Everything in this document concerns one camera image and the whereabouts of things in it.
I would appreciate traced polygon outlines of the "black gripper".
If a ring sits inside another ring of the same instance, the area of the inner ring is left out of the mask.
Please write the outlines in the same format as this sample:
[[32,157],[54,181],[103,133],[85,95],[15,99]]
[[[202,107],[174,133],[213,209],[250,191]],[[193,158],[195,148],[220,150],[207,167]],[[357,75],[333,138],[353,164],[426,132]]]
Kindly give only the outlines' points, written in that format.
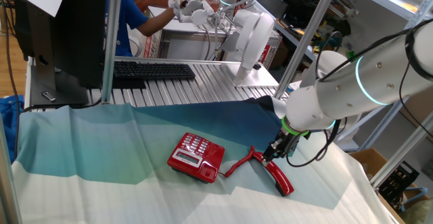
[[275,137],[274,142],[271,142],[262,154],[262,165],[267,166],[274,158],[284,158],[288,153],[292,152],[296,147],[300,133],[298,131],[287,131],[280,129]]

